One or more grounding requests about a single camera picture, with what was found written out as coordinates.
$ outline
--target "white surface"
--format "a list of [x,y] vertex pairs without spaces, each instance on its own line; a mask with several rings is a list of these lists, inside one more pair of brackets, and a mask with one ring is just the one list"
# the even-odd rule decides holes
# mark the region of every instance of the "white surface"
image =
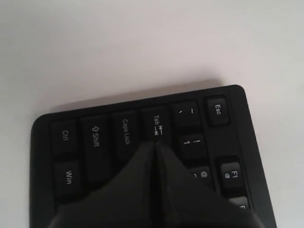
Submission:
[[278,227],[304,227],[303,22],[302,0],[0,0],[0,226],[28,227],[41,114],[220,83],[247,91]]

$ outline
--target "keyboard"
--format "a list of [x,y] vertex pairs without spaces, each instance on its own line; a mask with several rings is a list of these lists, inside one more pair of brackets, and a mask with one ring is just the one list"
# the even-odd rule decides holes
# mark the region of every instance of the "keyboard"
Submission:
[[33,124],[30,227],[102,188],[142,141],[162,140],[197,181],[276,228],[242,87],[212,89],[46,114]]

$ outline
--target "black key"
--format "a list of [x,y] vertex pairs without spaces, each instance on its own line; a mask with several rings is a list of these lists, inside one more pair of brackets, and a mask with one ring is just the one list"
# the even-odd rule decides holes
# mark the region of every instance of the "black key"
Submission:
[[165,106],[142,110],[145,136],[148,140],[171,143],[169,113]]
[[55,196],[74,196],[83,192],[77,161],[57,163],[54,166]]
[[202,134],[183,135],[180,141],[180,155],[184,161],[207,158],[207,148]]
[[211,126],[222,126],[229,123],[227,104],[223,96],[207,98],[207,111]]
[[174,125],[177,128],[200,127],[200,114],[195,101],[172,104]]
[[93,116],[83,118],[81,122],[85,137],[87,179],[90,183],[107,181],[112,173],[107,117]]
[[230,198],[228,201],[239,206],[240,209],[249,209],[248,199],[245,196]]
[[128,162],[139,145],[137,116],[135,111],[113,114],[116,158],[122,163]]
[[190,174],[203,184],[208,186],[211,190],[214,190],[213,179],[209,166],[202,166],[190,169]]
[[54,156],[76,152],[78,149],[76,120],[52,123],[52,152]]
[[220,170],[225,190],[244,187],[243,175],[238,162],[222,164]]

